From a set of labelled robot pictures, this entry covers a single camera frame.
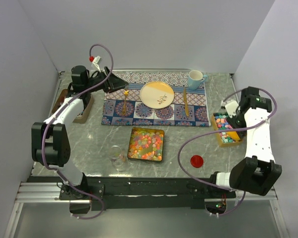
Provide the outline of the square tin of translucent candies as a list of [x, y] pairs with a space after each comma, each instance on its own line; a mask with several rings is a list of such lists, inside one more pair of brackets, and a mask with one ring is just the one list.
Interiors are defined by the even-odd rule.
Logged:
[[130, 161], [161, 164], [165, 133], [161, 129], [133, 127], [128, 145]]

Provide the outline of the yellow plastic scoop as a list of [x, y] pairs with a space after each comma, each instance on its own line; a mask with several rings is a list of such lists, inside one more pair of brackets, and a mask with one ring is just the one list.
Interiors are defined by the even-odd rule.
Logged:
[[227, 135], [235, 142], [238, 142], [241, 140], [240, 136], [236, 131], [228, 131]]

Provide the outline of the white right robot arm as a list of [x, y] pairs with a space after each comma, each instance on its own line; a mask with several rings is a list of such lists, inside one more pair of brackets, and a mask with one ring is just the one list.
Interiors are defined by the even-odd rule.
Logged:
[[224, 101], [226, 121], [235, 132], [235, 142], [246, 140], [244, 158], [230, 172], [216, 172], [209, 183], [210, 196], [220, 197], [226, 189], [243, 190], [265, 196], [282, 173], [271, 149], [270, 118], [276, 112], [275, 100], [260, 96], [260, 89], [242, 89], [240, 101]]

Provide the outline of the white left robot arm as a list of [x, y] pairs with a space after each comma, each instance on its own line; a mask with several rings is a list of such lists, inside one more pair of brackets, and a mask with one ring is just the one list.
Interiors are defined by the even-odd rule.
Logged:
[[128, 82], [113, 74], [109, 68], [93, 74], [85, 66], [71, 69], [72, 81], [62, 105], [44, 122], [31, 128], [31, 152], [34, 162], [56, 171], [77, 199], [89, 193], [86, 176], [70, 161], [71, 148], [67, 127], [87, 108], [91, 93], [99, 90], [113, 93], [128, 86]]

